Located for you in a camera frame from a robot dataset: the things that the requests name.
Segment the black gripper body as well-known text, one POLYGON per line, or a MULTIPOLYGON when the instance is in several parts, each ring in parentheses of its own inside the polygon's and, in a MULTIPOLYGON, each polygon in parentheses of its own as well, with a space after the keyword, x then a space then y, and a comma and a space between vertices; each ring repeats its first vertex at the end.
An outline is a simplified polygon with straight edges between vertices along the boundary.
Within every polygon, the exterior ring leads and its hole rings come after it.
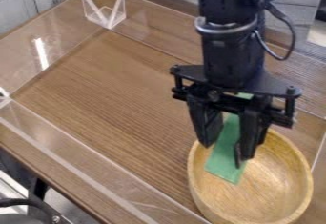
POLYGON ((200 28, 198 33, 204 62, 172 67, 174 98, 188 103, 188 96, 197 96, 222 113, 233 114, 249 103, 270 103, 270 125, 292 127, 301 92, 265 69, 265 56, 273 51, 265 43, 264 28, 200 28))

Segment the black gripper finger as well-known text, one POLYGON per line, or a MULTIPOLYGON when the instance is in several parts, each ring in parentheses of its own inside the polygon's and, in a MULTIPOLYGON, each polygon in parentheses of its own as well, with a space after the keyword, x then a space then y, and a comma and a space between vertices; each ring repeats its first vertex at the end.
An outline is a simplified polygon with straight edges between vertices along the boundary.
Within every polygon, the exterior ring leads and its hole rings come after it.
POLYGON ((240 139, 234 146, 236 167, 254 158, 257 147, 264 143, 268 128, 270 103, 249 103, 238 110, 240 117, 240 139))
POLYGON ((209 148, 217 142, 224 129, 222 112, 213 103, 193 95, 188 96, 188 106, 200 142, 209 148))

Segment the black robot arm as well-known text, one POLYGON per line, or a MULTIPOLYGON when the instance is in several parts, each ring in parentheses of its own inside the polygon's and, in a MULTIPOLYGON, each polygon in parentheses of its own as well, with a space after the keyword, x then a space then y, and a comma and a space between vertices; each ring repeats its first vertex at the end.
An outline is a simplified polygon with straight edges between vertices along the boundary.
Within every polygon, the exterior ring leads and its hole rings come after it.
POLYGON ((222 135, 222 113, 240 116, 240 138, 232 154, 241 165, 256 156, 273 124, 292 127, 301 90, 273 77, 265 56, 280 61, 265 43, 265 14, 289 26, 273 0, 200 0, 196 29, 202 37, 201 65, 172 67, 174 98, 188 103, 201 143, 210 147, 222 135))

